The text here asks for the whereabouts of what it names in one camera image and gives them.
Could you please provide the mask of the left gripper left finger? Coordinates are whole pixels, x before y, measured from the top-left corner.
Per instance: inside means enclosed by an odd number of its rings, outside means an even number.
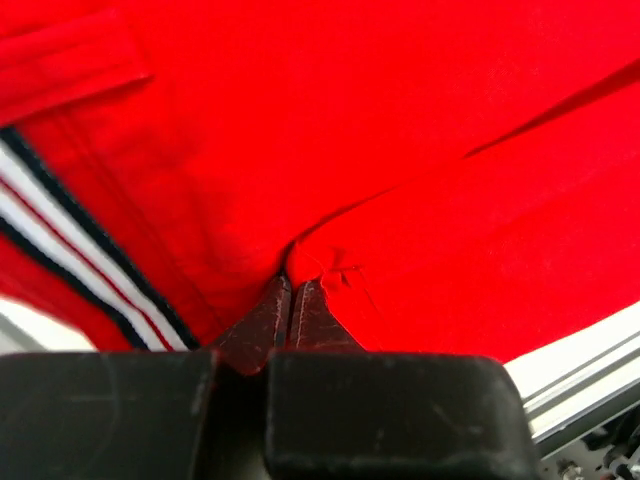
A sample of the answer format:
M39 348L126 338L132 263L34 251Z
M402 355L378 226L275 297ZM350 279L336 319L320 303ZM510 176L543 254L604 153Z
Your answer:
M264 369L269 354L287 342L292 287L284 273L268 284L260 301L240 320L206 346L221 361L244 376Z

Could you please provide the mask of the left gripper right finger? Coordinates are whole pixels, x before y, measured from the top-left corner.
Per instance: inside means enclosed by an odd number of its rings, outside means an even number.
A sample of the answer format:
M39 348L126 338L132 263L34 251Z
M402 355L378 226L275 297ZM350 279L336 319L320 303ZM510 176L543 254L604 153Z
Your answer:
M305 282L296 294L288 347L295 350L361 351L361 346L330 312L319 280Z

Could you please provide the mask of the red trousers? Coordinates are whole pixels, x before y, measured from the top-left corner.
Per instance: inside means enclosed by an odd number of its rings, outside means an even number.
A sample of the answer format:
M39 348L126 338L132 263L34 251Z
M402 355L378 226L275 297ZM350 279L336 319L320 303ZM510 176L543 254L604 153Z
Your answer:
M184 350L280 272L369 350L636 303L638 3L2 3L4 296Z

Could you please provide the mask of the aluminium rail frame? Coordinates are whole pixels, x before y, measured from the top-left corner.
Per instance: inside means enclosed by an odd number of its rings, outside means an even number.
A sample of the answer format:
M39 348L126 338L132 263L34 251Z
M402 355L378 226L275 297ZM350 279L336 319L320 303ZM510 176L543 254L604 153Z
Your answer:
M533 440L557 450L639 402L639 332L596 325L508 365Z

